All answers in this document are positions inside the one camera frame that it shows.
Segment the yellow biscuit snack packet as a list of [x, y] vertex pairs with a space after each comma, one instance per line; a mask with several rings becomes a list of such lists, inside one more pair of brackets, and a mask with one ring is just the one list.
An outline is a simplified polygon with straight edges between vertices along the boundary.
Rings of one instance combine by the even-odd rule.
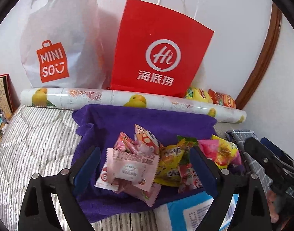
[[167, 146], [161, 151], [154, 178], [155, 183], [168, 187], [179, 187], [181, 178], [178, 166], [184, 152], [184, 149], [176, 145]]

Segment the lychee jelly snack bag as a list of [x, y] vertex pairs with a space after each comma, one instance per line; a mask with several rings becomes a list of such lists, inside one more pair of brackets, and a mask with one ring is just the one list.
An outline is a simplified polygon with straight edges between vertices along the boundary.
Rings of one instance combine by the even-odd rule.
[[178, 193], [185, 193], [203, 187], [191, 163], [179, 165], [178, 169], [180, 173]]

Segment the pink orange fruit snack bag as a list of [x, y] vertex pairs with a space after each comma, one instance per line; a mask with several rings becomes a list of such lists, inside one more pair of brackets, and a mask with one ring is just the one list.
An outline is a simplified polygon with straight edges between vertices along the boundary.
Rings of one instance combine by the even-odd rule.
[[198, 145], [206, 158], [215, 162], [219, 169], [242, 165], [239, 149], [232, 142], [212, 135], [211, 139], [198, 140]]

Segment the green snack packet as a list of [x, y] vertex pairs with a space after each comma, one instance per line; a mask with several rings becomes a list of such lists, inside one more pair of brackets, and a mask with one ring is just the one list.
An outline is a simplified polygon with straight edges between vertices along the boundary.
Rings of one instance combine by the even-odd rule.
[[189, 151], [192, 147], [198, 145], [198, 140], [193, 137], [183, 137], [178, 135], [177, 136], [178, 143], [177, 146], [179, 146], [182, 150], [184, 150], [184, 155], [181, 158], [180, 165], [186, 165], [190, 163], [189, 159]]

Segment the purple towel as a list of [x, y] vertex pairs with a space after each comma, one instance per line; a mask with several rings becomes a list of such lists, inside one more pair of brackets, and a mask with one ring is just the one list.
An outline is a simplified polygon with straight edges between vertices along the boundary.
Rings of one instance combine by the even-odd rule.
[[76, 133], [82, 137], [72, 162], [75, 163], [91, 146], [101, 150], [98, 168], [93, 172], [85, 191], [77, 197], [83, 213], [91, 223], [115, 214], [139, 213], [151, 209], [143, 201], [126, 193], [116, 194], [95, 187], [106, 160], [106, 150], [114, 146], [121, 132], [134, 136], [134, 126], [138, 124], [167, 146], [175, 144], [178, 136], [209, 139], [216, 133], [214, 127], [217, 123], [216, 119], [202, 114], [96, 104], [74, 111], [72, 118], [78, 125]]

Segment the small red snack packet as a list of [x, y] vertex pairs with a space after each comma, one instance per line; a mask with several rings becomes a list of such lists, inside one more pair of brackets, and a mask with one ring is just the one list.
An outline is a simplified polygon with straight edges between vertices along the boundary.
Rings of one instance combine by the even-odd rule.
[[119, 137], [114, 144], [114, 149], [121, 152], [139, 154], [135, 141], [128, 137], [124, 132], [119, 134]]

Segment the orange snack bag by wall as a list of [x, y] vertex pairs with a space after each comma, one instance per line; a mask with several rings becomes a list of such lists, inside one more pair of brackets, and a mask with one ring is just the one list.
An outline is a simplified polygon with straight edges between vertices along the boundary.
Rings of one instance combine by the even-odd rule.
[[214, 104], [230, 107], [233, 109], [236, 108], [236, 103], [230, 95], [222, 94], [222, 93], [213, 91], [212, 89], [208, 90], [208, 94], [211, 97]]

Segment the white Miniso plastic bag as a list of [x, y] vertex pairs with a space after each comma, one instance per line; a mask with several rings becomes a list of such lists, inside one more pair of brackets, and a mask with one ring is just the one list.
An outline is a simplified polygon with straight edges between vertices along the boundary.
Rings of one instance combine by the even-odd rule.
[[29, 0], [20, 56], [32, 87], [104, 87], [98, 11], [97, 0]]

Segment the brown patterned box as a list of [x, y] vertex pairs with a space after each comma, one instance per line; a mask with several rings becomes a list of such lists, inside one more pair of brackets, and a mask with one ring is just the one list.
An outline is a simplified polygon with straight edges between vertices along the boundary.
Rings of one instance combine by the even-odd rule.
[[0, 75], [0, 109], [7, 118], [11, 118], [16, 110], [12, 99], [9, 74]]

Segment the pink strawberry candy packet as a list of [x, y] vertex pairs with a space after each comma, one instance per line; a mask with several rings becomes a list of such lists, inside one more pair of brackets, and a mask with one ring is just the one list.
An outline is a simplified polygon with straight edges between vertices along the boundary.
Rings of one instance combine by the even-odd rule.
[[161, 185], [157, 183], [153, 183], [149, 191], [144, 191], [142, 189], [139, 189], [138, 187], [133, 186], [131, 183], [126, 183], [125, 181], [122, 181], [121, 184], [118, 186], [118, 190], [116, 191], [116, 193], [127, 193], [132, 197], [143, 201], [147, 206], [153, 207], [160, 190]]

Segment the pale pink labelled packet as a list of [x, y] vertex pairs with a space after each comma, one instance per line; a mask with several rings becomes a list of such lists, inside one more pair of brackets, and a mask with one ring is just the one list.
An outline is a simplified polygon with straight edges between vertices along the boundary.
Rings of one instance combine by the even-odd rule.
[[136, 155], [109, 148], [106, 151], [107, 181], [112, 184], [116, 179], [123, 179], [143, 191], [149, 191], [159, 160], [160, 157], [153, 153]]

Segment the red Haidilao paper bag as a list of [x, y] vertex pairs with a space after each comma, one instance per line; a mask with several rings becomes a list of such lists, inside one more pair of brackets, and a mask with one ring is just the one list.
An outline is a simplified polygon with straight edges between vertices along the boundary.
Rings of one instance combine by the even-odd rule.
[[127, 0], [110, 89], [184, 97], [213, 33], [194, 17], [155, 3]]

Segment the pink white candy bar wrapper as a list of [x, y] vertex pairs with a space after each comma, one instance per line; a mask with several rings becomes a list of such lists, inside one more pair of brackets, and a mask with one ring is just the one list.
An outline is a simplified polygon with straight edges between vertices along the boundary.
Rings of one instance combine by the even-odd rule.
[[101, 170], [100, 176], [95, 182], [94, 187], [110, 190], [110, 191], [118, 191], [118, 184], [111, 184], [108, 182], [108, 172], [107, 172], [107, 163], [105, 162], [103, 168]]

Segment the striped grey quilt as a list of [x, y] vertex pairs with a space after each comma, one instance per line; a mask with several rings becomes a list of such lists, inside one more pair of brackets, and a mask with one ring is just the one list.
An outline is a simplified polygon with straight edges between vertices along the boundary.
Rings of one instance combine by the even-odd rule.
[[[55, 175], [70, 167], [89, 146], [99, 145], [106, 123], [114, 124], [115, 107], [89, 105], [80, 110], [22, 106], [0, 144], [0, 219], [17, 230], [24, 194], [34, 173]], [[94, 172], [78, 202], [99, 230], [157, 230], [154, 212], [127, 194], [95, 187]]]

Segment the blue checked cloth bag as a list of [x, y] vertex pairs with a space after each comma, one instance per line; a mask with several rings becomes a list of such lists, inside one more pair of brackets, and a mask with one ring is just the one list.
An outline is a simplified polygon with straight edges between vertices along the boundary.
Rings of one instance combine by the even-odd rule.
[[[228, 141], [235, 143], [235, 145], [241, 151], [244, 151], [244, 142], [248, 138], [253, 137], [255, 139], [258, 139], [254, 131], [242, 129], [226, 131], [225, 137]], [[244, 156], [251, 171], [258, 175], [258, 178], [260, 179], [260, 182], [262, 184], [262, 188], [265, 194], [267, 194], [267, 192], [270, 190], [270, 185], [272, 184], [271, 178], [265, 173], [264, 168], [253, 157], [251, 157], [246, 152], [244, 153]]]

